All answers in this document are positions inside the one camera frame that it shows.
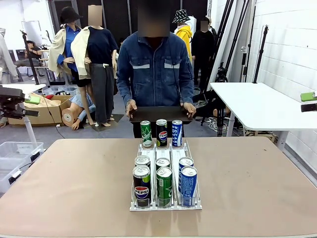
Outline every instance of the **denim jacket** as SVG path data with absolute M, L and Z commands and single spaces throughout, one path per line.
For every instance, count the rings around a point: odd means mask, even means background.
M 185 43 L 172 33 L 155 51 L 137 32 L 128 37 L 120 49 L 117 77 L 125 105 L 134 99 L 140 107 L 179 106 L 179 96 L 193 103 L 192 65 Z

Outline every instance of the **can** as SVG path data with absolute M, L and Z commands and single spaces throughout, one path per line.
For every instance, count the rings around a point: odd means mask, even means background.
M 161 167 L 157 171 L 158 206 L 170 207 L 172 204 L 172 170 Z
M 170 167 L 170 161 L 167 158 L 159 158 L 155 161 L 155 167 L 156 167 L 156 171 L 160 167 Z
M 157 147 L 167 145 L 167 120 L 157 120 Z
M 185 166 L 182 169 L 181 180 L 182 205 L 185 207 L 195 206 L 197 169 L 193 166 Z
M 150 158 L 146 155 L 139 155 L 134 160 L 135 166 L 138 165 L 145 165 L 148 166 L 151 169 L 151 161 Z
M 183 144 L 183 122 L 181 120 L 172 121 L 172 146 L 182 146 Z
M 194 160 L 190 157 L 183 157 L 179 159 L 178 163 L 178 191 L 181 191 L 181 174 L 182 174 L 182 169 L 185 166 L 194 166 Z
M 140 123 L 141 134 L 142 134 L 142 144 L 144 147 L 152 146 L 152 132 L 151 123 L 148 120 L 144 120 Z
M 138 165 L 133 169 L 134 195 L 137 206 L 149 207 L 151 203 L 151 172 L 145 165 Z

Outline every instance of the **black tray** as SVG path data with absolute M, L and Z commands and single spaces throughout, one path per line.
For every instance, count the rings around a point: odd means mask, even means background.
M 188 118 L 187 111 L 183 107 L 138 107 L 132 112 L 133 118 L 130 118 L 131 123 L 140 123 L 143 120 L 156 122 L 158 119 L 167 121 L 181 120 L 183 124 L 189 124 L 193 118 Z

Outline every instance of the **blue can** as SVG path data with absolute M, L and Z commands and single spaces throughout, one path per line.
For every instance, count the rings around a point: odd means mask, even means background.
M 181 191 L 181 174 L 182 174 L 182 169 L 185 166 L 194 166 L 194 160 L 190 157 L 183 157 L 179 159 L 178 163 L 178 191 Z
M 172 146 L 182 146 L 183 143 L 183 122 L 181 120 L 172 121 Z
M 181 174 L 182 206 L 192 207 L 196 202 L 197 169 L 192 166 L 185 166 Z

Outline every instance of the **black bucket hat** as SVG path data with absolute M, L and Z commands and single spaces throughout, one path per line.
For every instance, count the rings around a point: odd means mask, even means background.
M 61 24 L 70 23 L 82 18 L 78 15 L 71 6 L 64 7 L 61 11 L 60 22 Z
M 189 21 L 190 18 L 187 15 L 187 11 L 185 9 L 177 10 L 175 14 L 175 18 L 173 20 L 173 23 L 181 23 L 185 21 Z

